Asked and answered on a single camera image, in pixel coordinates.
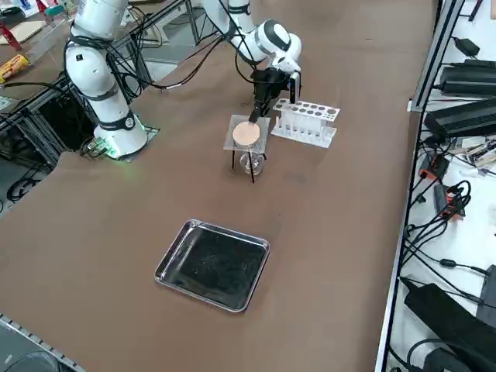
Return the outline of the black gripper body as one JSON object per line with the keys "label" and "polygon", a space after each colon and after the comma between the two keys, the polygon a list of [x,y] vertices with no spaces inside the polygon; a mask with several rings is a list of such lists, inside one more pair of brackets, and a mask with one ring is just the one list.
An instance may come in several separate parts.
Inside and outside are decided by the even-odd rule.
{"label": "black gripper body", "polygon": [[288,87],[288,74],[274,67],[255,70],[251,74],[256,102],[265,102],[278,98]]}

